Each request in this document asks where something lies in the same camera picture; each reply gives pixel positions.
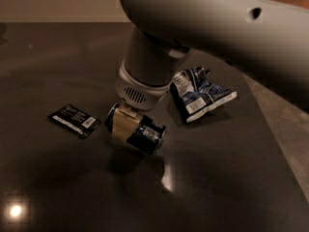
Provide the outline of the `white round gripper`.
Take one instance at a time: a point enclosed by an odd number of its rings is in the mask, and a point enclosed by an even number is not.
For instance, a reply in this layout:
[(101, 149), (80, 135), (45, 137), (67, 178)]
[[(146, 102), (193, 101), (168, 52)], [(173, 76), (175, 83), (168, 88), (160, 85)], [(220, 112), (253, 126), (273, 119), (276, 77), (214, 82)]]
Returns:
[(116, 80), (116, 92), (122, 103), (114, 105), (112, 136), (126, 142), (143, 118), (136, 109), (154, 109), (168, 92), (169, 85), (170, 70), (167, 65), (138, 67), (136, 74), (133, 74), (123, 61)]

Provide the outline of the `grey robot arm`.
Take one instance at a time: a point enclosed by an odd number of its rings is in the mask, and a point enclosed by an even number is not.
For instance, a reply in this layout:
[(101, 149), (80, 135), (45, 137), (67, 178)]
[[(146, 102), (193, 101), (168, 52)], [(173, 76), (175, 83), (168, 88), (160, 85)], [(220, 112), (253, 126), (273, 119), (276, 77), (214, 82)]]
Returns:
[(117, 94), (139, 110), (165, 96), (192, 49), (309, 107), (309, 10), (272, 0), (120, 0), (133, 30)]

